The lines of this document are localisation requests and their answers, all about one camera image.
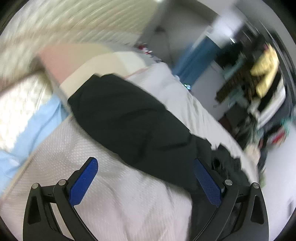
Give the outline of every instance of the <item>folded black garment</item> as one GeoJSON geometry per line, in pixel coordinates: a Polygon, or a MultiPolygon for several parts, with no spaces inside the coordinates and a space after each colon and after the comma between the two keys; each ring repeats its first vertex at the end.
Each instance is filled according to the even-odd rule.
{"type": "Polygon", "coordinates": [[[219,161],[211,144],[192,135],[156,98],[113,74],[93,75],[68,100],[78,124],[128,165],[194,192],[196,158],[224,179],[248,185],[240,160],[229,152],[219,161]]]}

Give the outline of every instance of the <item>black cloth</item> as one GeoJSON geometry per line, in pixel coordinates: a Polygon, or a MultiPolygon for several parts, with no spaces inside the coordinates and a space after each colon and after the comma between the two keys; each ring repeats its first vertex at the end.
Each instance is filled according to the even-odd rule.
{"type": "Polygon", "coordinates": [[[188,190],[193,200],[191,237],[203,229],[216,210],[194,172],[203,160],[239,185],[249,185],[240,160],[226,148],[192,135],[188,128],[150,94],[109,74],[93,75],[68,100],[78,124],[96,141],[145,173],[188,190]]]}
{"type": "Polygon", "coordinates": [[[276,89],[279,85],[280,80],[281,80],[281,73],[278,71],[274,77],[274,80],[273,80],[269,90],[267,91],[266,95],[260,101],[260,105],[258,106],[258,111],[260,113],[265,109],[267,104],[270,102],[274,92],[276,91],[276,89]]]}

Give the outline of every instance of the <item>brown garment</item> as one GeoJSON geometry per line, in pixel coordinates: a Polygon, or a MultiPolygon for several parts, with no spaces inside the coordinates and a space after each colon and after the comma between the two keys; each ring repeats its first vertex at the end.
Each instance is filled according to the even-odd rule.
{"type": "Polygon", "coordinates": [[[251,101],[256,94],[256,86],[262,80],[262,76],[252,76],[250,70],[252,65],[245,63],[232,77],[228,80],[216,94],[216,101],[222,103],[227,96],[238,86],[244,89],[245,97],[251,101]]]}

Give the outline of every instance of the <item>textured white fabric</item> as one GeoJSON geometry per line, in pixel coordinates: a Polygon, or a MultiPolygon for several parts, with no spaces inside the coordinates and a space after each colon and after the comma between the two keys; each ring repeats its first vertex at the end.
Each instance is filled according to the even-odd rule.
{"type": "Polygon", "coordinates": [[[0,80],[31,72],[38,49],[55,42],[134,45],[157,9],[155,0],[29,0],[0,36],[0,80]]]}
{"type": "Polygon", "coordinates": [[[0,149],[10,152],[31,116],[52,96],[52,88],[42,72],[25,78],[0,95],[0,149]]]}
{"type": "MultiPolygon", "coordinates": [[[[222,143],[233,156],[240,156],[249,180],[258,181],[256,167],[238,144],[172,76],[166,64],[154,64],[129,81],[154,95],[192,133],[207,138],[213,148],[222,143]]],[[[91,140],[74,118],[68,118],[32,154],[27,168],[2,197],[0,215],[18,240],[22,240],[23,216],[32,184],[52,185],[68,178],[90,156],[97,158],[99,171],[76,209],[98,240],[187,239],[192,208],[189,194],[124,165],[118,156],[91,140]]]]}

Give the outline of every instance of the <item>white blanket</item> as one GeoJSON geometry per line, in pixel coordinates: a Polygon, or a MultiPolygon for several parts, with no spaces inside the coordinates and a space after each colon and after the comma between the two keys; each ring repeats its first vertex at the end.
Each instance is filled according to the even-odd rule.
{"type": "MultiPolygon", "coordinates": [[[[250,182],[258,181],[256,167],[243,155],[238,144],[172,76],[166,64],[154,64],[128,80],[154,95],[193,134],[207,138],[213,148],[224,144],[234,157],[241,158],[250,182]]],[[[76,210],[98,240],[187,239],[192,208],[190,195],[126,166],[117,155],[93,141],[72,117],[32,154],[2,199],[0,215],[18,240],[22,240],[24,210],[32,184],[53,185],[68,178],[90,156],[97,158],[99,171],[76,210]]]]}

